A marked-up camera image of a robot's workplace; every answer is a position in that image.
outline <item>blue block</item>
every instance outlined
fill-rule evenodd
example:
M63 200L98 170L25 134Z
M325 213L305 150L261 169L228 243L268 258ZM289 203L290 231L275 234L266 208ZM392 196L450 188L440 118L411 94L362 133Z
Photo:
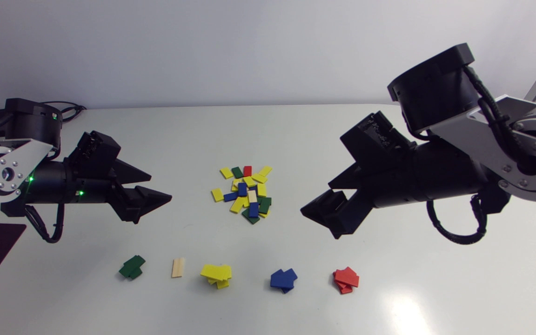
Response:
M224 195L225 197L225 202L229 202L229 201L233 201L235 199L237 199L237 193L236 192L233 192L233 193L227 193Z
M249 217L257 218L259 215L260 205L258 203L249 203Z
M247 196L247 184L245 184L244 182L240 182L239 185L237 186L237 190L239 191L239 196L240 197L246 197Z

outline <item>white table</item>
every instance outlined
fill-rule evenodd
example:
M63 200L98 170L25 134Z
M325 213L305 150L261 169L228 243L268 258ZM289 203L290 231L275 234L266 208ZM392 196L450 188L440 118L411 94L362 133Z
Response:
M85 112L64 126L62 155L83 131L103 132L153 176L143 186L174 198L138 225L106 204L67 206L55 245L28 226L0 266L0 335L536 334L536 203L513 198L472 246L441 237L424 203L374 210L340 240L300 214L353 162L339 136L378 110L407 134L387 105ZM256 225L210 195L230 184L220 168L244 165L274 167L272 212ZM450 231L475 230L468 199L436 202ZM38 208L50 225L55 206ZM123 280L133 255L143 274ZM183 278L170 278L175 257ZM231 286L209 286L206 263L230 265ZM332 271L346 266L360 286L340 295ZM269 287L281 268L299 276L286 295Z

